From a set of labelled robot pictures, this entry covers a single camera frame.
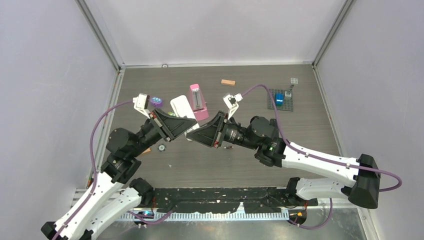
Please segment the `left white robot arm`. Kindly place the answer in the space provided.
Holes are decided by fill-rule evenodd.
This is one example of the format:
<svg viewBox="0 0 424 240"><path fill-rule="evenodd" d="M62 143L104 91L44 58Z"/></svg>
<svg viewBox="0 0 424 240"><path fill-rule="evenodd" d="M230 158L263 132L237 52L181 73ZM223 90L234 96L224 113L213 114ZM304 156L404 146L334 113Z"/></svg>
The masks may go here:
<svg viewBox="0 0 424 240"><path fill-rule="evenodd" d="M153 202L153 187L144 179L132 179L141 165L137 157L163 139L171 142L197 120L171 116L159 108L141 110L147 117L137 133L117 128L106 145L110 152L89 189L60 219L46 222L41 231L49 240L96 240L116 219L137 205Z"/></svg>

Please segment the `white remote control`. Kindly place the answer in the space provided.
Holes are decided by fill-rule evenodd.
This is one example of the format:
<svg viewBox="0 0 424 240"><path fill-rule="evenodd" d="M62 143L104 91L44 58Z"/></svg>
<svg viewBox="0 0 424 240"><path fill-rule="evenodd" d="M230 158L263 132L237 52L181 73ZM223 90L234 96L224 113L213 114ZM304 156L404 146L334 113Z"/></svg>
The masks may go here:
<svg viewBox="0 0 424 240"><path fill-rule="evenodd" d="M177 117L180 118L189 118L195 120L195 125L190 127L185 134L192 132L200 127L196 117L193 113L193 110L189 104L188 98L185 95L180 95L170 100L170 105Z"/></svg>

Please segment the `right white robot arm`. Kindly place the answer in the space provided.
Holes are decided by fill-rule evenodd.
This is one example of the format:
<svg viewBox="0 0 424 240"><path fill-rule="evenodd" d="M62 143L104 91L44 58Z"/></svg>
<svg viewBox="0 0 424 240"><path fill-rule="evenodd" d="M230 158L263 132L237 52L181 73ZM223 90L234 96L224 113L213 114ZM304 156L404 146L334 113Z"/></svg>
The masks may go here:
<svg viewBox="0 0 424 240"><path fill-rule="evenodd" d="M320 179L292 177L285 198L291 205L317 198L347 199L366 208L378 207L381 175L375 159L341 157L310 150L279 136L276 119L254 116L248 127L227 119L222 111L187 134L187 138L210 148L227 142L255 150L254 157L268 167L299 169L320 175Z"/></svg>

